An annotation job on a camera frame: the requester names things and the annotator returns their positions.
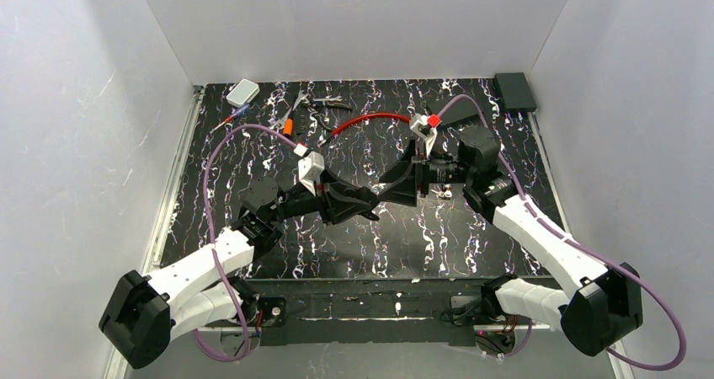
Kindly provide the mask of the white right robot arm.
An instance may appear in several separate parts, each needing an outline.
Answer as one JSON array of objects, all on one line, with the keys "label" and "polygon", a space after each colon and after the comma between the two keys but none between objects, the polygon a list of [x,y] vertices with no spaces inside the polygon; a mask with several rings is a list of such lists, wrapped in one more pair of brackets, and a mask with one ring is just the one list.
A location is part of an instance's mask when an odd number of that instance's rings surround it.
[{"label": "white right robot arm", "polygon": [[643,323],[641,288],[626,263],[608,267],[567,244],[559,226],[540,211],[501,169],[500,145],[479,125],[460,135],[456,154],[434,152],[411,140],[405,153],[380,177],[379,198],[415,206],[431,184],[461,186],[465,202],[488,223],[508,234],[545,266],[559,287],[531,284],[505,274],[482,285],[469,311],[496,318],[517,315],[565,334],[581,353],[595,356]]}]

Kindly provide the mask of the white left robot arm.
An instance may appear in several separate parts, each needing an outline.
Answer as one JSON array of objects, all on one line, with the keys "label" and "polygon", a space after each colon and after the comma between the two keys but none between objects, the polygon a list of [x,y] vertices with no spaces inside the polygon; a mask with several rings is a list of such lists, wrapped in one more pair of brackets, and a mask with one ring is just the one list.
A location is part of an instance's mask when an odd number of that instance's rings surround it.
[{"label": "white left robot arm", "polygon": [[246,318],[255,293],[222,280],[267,254],[283,235],[286,219],[316,212],[329,225],[353,216],[376,220],[378,195],[326,169],[307,188],[281,189],[270,178],[252,181],[237,219],[215,242],[181,260],[141,275],[122,275],[99,320],[99,330],[134,369],[155,361],[170,342],[220,320]]}]

